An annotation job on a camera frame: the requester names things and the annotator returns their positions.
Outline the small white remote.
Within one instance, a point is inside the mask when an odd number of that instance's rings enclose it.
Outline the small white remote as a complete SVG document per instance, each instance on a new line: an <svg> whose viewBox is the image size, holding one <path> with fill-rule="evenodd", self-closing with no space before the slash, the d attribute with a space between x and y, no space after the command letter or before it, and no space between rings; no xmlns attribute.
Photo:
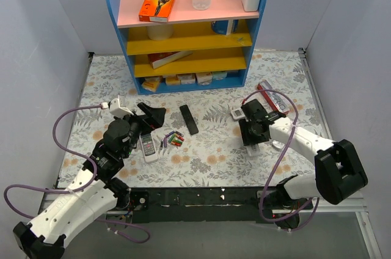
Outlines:
<svg viewBox="0 0 391 259"><path fill-rule="evenodd" d="M246 150L247 150L247 154L250 157L260 156L261 154L260 147L258 144L248 145L246 146Z"/></svg>

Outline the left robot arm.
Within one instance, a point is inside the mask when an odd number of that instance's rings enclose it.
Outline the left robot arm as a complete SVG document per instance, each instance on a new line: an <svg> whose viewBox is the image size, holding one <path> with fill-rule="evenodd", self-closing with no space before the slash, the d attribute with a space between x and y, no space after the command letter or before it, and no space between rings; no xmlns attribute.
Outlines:
<svg viewBox="0 0 391 259"><path fill-rule="evenodd" d="M65 248L88 225L109 210L124 210L131 189L117 173L137 147L141 136L163 126L166 109L137 104L141 115L123 107L119 99L99 104L114 116L92 154L66 190L50 189L56 199L29 222L13 229L18 247L28 258L61 258Z"/></svg>

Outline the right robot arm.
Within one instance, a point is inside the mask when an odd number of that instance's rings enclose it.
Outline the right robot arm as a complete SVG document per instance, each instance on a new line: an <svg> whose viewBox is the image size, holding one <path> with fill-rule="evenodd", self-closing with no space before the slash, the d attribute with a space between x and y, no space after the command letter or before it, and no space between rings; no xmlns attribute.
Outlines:
<svg viewBox="0 0 391 259"><path fill-rule="evenodd" d="M325 139L294 126L284 113L267 112L256 99L241 109L245 118L239 121L239 127L245 146L276 140L315 166L314 173L294 174L279 182L276 190L266 196L268 203L278 203L288 209L299 199L321 197L337 205L368 184L367 174L350 141Z"/></svg>

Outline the white remote battery cover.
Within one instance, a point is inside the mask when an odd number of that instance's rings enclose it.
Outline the white remote battery cover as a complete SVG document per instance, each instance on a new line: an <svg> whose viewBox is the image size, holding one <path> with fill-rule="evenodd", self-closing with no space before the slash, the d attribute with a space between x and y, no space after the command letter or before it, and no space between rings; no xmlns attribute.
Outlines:
<svg viewBox="0 0 391 259"><path fill-rule="evenodd" d="M276 140L272 141L272 146L278 150L282 150L284 148L284 144L281 142L278 142Z"/></svg>

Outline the pile of coloured batteries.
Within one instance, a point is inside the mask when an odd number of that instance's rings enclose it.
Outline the pile of coloured batteries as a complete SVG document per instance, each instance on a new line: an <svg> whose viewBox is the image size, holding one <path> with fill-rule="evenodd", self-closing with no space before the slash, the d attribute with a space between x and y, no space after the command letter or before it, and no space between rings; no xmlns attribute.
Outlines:
<svg viewBox="0 0 391 259"><path fill-rule="evenodd" d="M167 148L169 144L175 147L181 147L185 141L184 134L179 131L171 131L169 134L166 134L160 142L160 149Z"/></svg>

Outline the grey white remote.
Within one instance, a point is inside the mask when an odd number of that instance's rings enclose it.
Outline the grey white remote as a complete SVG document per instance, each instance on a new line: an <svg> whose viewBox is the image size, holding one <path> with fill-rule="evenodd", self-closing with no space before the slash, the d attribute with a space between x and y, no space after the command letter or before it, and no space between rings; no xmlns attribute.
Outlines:
<svg viewBox="0 0 391 259"><path fill-rule="evenodd" d="M155 162L159 159L155 143L151 134L144 134L140 137L141 149L146 163Z"/></svg>

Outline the yellow soap box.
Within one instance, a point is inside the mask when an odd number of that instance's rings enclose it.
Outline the yellow soap box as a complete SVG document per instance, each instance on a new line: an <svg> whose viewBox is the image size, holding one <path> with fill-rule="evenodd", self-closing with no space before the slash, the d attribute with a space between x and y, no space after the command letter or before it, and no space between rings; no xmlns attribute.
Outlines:
<svg viewBox="0 0 391 259"><path fill-rule="evenodd" d="M145 89L145 90L148 90L149 92L155 93L157 91L160 83L161 83L160 80L156 80L156 81L147 81L147 80L145 80L142 83L142 88Z"/></svg>

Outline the white orange small box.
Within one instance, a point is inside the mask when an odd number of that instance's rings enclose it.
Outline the white orange small box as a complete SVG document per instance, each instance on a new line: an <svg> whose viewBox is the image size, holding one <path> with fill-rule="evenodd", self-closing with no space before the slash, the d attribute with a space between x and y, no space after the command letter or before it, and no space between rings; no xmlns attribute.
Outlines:
<svg viewBox="0 0 391 259"><path fill-rule="evenodd" d="M196 76L194 73L180 74L180 75L177 75L177 78L180 81L181 85L188 85L188 84L195 84L196 83Z"/></svg>

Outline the floral table mat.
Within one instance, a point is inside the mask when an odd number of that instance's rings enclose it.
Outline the floral table mat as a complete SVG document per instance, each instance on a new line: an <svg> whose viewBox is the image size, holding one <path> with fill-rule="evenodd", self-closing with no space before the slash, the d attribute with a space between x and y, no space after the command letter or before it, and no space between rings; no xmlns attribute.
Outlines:
<svg viewBox="0 0 391 259"><path fill-rule="evenodd" d="M166 108L164 126L153 132L156 145L171 131L185 136L181 147L169 145L159 149L159 159L155 162L146 163L141 149L135 149L118 174L132 188L261 186L265 182L276 184L294 174L314 173L310 161L294 150L280 157L280 151L270 142L260 145L260 156L247 154L231 111L246 96L261 99L256 88L264 79L293 101L289 107L290 118L297 118L299 126L314 134L329 137L312 96L312 83L301 53L256 51L244 87L144 96L137 94L123 56L94 56L82 92L83 110L75 118L57 186L63 188L71 182L83 164L77 153L89 155L112 121L108 111L96 109L95 105L118 95L125 96L130 109L141 101ZM180 106L185 104L199 130L195 135L190 135L180 112Z"/></svg>

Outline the red white book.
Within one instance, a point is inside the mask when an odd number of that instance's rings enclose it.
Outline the red white book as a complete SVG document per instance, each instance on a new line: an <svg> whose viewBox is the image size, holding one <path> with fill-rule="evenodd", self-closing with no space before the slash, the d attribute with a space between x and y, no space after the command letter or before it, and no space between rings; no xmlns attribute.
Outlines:
<svg viewBox="0 0 391 259"><path fill-rule="evenodd" d="M176 52L166 52L166 53L153 53L147 54L148 61L150 65L157 69L163 65L169 64L178 59L182 59L186 56L192 54L192 51L176 51Z"/></svg>

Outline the pale green small box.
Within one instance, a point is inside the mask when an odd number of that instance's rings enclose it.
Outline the pale green small box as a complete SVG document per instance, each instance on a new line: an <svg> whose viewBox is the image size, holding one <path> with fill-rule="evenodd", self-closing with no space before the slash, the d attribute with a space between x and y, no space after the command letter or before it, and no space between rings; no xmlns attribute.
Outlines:
<svg viewBox="0 0 391 259"><path fill-rule="evenodd" d="M213 77L213 80L220 81L220 80L223 80L227 77L227 72L226 71L213 71L212 77Z"/></svg>

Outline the blue wooden shelf unit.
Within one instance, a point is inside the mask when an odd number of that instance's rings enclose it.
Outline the blue wooden shelf unit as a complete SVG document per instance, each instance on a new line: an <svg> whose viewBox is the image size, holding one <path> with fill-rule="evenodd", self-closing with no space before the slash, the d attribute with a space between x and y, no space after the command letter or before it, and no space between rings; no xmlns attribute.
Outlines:
<svg viewBox="0 0 391 259"><path fill-rule="evenodd" d="M151 92L142 88L147 77L227 71L225 79L211 84L168 86L161 83L157 93L205 89L228 89L245 85L255 43L267 0L260 0L258 10L245 12L241 0L211 0L206 10L196 10L191 0L175 0L169 21L174 34L162 41L150 40L147 26L157 23L139 20L144 0L106 0L109 16L139 95ZM235 33L219 35L211 29L212 21L239 20ZM147 54L192 51L192 54L154 69Z"/></svg>

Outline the blue white tin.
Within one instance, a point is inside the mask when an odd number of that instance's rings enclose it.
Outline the blue white tin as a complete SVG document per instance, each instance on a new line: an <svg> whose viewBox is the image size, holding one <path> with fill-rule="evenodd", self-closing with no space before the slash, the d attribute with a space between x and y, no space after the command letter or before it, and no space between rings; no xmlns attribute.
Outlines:
<svg viewBox="0 0 391 259"><path fill-rule="evenodd" d="M230 35L236 32L239 20L219 20L211 22L211 29L219 35Z"/></svg>

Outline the orange razor box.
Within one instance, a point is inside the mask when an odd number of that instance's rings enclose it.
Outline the orange razor box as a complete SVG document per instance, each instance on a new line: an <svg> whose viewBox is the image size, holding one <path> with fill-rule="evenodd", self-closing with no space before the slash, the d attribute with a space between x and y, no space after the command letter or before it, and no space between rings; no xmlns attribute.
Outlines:
<svg viewBox="0 0 391 259"><path fill-rule="evenodd" d="M153 23L167 23L175 0L144 0L139 20Z"/></svg>

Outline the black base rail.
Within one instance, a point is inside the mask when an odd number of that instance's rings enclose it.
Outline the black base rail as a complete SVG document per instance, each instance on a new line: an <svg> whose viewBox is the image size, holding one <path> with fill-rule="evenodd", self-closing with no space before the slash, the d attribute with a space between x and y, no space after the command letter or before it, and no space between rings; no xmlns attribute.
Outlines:
<svg viewBox="0 0 391 259"><path fill-rule="evenodd" d="M267 223L260 216L262 187L133 188L116 210L132 222L223 222Z"/></svg>

